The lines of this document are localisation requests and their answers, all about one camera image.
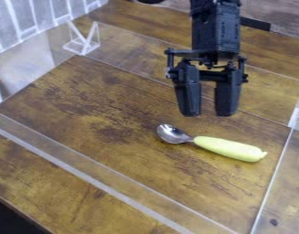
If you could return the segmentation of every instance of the wooden tabletop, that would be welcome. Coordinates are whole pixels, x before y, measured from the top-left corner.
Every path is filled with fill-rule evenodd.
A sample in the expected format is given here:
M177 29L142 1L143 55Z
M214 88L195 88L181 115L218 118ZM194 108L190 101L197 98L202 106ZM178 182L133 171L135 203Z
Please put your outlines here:
M299 41L243 28L253 83L243 90L243 111L217 117L207 87L203 115L185 118L173 87L153 69L165 66L167 43L190 46L186 14L113 0L91 18L119 27L102 25L101 53L119 48L125 56L135 56L113 53L95 57L99 61L75 56L2 103L0 112L230 229L249 233L290 132L285 124L298 97L299 66L293 65L299 65ZM88 18L78 24L88 30ZM147 45L157 40L121 28L165 42L141 47L137 41ZM155 135L163 122L190 134L254 144L269 156L249 164L193 145L166 144ZM2 136L0 199L55 233L175 232Z

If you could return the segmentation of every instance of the metal spoon head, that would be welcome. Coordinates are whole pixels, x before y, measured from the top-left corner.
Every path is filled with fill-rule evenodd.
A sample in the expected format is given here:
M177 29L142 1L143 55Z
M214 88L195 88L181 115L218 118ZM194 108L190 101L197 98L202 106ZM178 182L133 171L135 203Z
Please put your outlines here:
M162 124L157 129L157 133L171 144L193 142L191 136L173 125Z

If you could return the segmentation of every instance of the spoon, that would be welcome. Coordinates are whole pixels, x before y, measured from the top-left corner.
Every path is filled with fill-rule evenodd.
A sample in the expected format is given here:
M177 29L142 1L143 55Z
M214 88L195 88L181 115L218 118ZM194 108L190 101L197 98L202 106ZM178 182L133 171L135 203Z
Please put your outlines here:
M162 124L157 133L167 143L195 143L209 151L241 161L258 162L268 155L268 152L264 152L261 148L249 144L207 136L191 137L170 124Z

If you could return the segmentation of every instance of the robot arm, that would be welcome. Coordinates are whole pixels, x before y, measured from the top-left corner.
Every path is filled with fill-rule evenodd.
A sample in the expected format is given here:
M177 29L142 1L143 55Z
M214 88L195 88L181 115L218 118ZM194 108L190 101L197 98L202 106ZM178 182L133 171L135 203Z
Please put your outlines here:
M139 0L149 3L155 0ZM217 82L215 111L219 116L231 116L238 107L246 59L239 57L239 0L191 0L193 49L170 48L166 77L173 80L181 113L198 116L202 113L202 83ZM181 62L175 66L175 57ZM221 60L229 59L223 66Z

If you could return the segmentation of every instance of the yellow spoon handle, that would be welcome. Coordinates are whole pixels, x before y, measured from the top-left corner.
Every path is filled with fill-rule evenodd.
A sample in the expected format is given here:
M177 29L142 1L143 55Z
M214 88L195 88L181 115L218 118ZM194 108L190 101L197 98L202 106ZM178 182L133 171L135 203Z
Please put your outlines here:
M221 138L197 136L193 141L209 151L241 161L254 163L268 155L268 152L264 152L261 148L253 145L227 141Z

